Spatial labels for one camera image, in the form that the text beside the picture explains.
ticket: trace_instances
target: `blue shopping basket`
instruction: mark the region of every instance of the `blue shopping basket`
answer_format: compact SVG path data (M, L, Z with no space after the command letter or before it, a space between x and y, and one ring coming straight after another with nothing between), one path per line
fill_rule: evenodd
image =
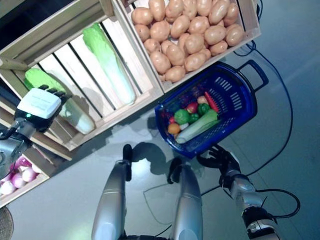
M245 66L253 67L259 74L262 80L259 87L254 89L240 72ZM257 114L255 93L268 82L264 71L253 60L247 61L238 69L223 62L217 62L195 75L186 85L175 90L155 108L158 130L176 152L193 158L220 142ZM209 93L219 108L219 123L186 143L177 143L174 136L168 133L169 119L179 109L184 109L188 104L196 102L204 92Z

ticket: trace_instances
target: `potato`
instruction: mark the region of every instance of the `potato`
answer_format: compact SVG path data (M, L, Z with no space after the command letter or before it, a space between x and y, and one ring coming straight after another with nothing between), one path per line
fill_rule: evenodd
M182 0L183 2L183 15L186 15L190 20L194 19L197 15L197 0Z
M202 48L199 53L205 54L206 60L209 60L209 59L211 58L211 52L210 52L210 50L209 50L209 49L206 49L205 47Z
M207 17L212 7L211 0L196 0L196 10L200 16Z
M178 39L183 33L185 33L190 25L190 19L186 15L179 16L171 28L171 37L174 39Z
M134 25L149 25L153 21L154 16L149 8L136 7L132 12L131 18Z
M229 5L228 12L226 13L226 16L223 18L224 25L227 27L234 24L237 21L238 15L239 7L236 3L233 2Z
M204 32L204 39L209 45L215 45L226 37L227 31L224 26L211 26Z
M159 51L154 51L150 54L151 61L156 71L163 75L171 67L170 61L166 55Z
M152 39L162 43L167 40L170 34L170 24L167 21L158 21L150 28L150 36Z
M199 69L205 63L206 60L206 54L202 52L194 53L185 59L184 68L188 72L195 71Z
M166 56L173 66L182 66L185 61L185 52L180 49L177 45L170 45L166 49Z
M217 25L228 12L229 0L219 0L210 10L208 20L210 24Z
M149 0L149 9L153 14L154 20L162 21L166 16L166 4L164 0Z
M186 70L182 66L174 66L165 73L165 80L175 83L186 75Z
M160 43L155 39L149 38L143 43L143 45L149 55L153 52L161 51Z
M161 43L161 51L163 54L166 54L167 49L170 45L175 45L172 41L165 40Z
M217 56L219 54L222 54L223 52L225 52L228 49L228 44L222 40L220 42L218 42L215 45L212 45L209 50L211 52L211 56Z
M144 43L148 38L150 38L150 30L146 25L137 24L134 26L136 32L138 33L141 41Z
M173 23L184 11L184 3L182 0L170 0L165 8L165 19L169 23Z
M184 47L188 54L199 52L205 44L205 39L200 33L190 34L184 43Z
M206 16L196 16L190 22L188 32L191 34L204 34L209 27L210 24Z
M240 25L237 24L237 23L234 23L234 24L228 26L228 27L226 28L226 34L228 34L229 31L230 31L231 29L235 28L235 27L240 27Z
M242 41L244 34L245 31L240 25L235 26L229 29L226 34L225 41L230 47L233 47Z
M189 53L187 52L186 48L185 48L185 43L186 43L186 39L190 36L189 33L184 33L179 37L178 40L178 46L181 50L184 51L184 55L187 57L189 55Z

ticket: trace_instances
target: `white onion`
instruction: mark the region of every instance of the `white onion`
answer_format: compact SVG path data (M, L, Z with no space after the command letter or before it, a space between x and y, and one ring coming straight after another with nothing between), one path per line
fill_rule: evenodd
M11 171L7 176L5 176L4 178L2 178L2 179L0 180L0 182L10 181L10 179L12 178L12 176L13 176L13 173L12 173L12 171Z
M15 186L17 189L22 188L24 185L26 185L26 182L22 179L22 173L18 172L11 178L11 183L13 186Z
M16 190L16 187L10 181L5 181L1 185L1 193L3 195L12 194L15 190Z
M38 174L41 174L42 171L39 167L37 167L36 165L32 164L32 170L35 171Z
M37 177L37 173L32 170L32 167L28 167L22 172L22 179L26 182L31 182Z

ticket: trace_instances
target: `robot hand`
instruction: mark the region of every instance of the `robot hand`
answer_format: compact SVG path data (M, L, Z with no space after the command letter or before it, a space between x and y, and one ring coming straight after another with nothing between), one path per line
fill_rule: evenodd
M20 101L14 113L14 123L0 132L0 179L4 178L21 154L31 147L30 138L44 133L71 97L47 85L31 89Z

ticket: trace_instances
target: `onion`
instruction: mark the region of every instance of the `onion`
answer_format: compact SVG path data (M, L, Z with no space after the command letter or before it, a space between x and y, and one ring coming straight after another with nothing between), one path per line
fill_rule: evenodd
M17 161L15 161L15 166L14 168L17 169L19 168L20 166L23 166L23 167L31 167L31 163L24 157L24 156L21 156L17 159Z
M7 182L7 181L10 181L13 175L14 175L14 174L13 174L13 172L12 172L12 171L11 171L11 172L9 172L9 174L8 174L7 176L5 176L4 178L2 178L2 179L0 180L0 182Z
M21 172L18 172L15 175L13 175L13 177L11 179L11 183L17 189L22 188L24 185L26 185L26 182L22 179L22 173Z
M41 169L34 164L32 164L32 170L35 171L37 174L42 173Z
M12 194L15 190L16 190L16 187L10 181L5 181L1 185L1 193L3 195Z
M26 182L31 182L37 177L37 173L32 170L32 167L28 167L22 172L22 179Z

